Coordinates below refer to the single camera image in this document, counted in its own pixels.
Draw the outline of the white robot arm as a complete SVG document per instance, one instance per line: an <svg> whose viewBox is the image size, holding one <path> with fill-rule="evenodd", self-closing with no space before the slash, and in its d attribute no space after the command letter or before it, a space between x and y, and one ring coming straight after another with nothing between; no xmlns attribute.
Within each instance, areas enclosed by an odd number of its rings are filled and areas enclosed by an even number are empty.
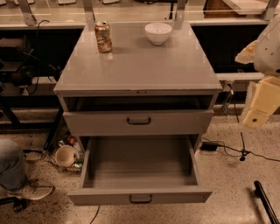
<svg viewBox="0 0 280 224"><path fill-rule="evenodd" d="M276 15L254 40L243 48L235 61L253 63L264 77L251 82L247 90L242 124L251 129L263 126L280 107L280 16Z"/></svg>

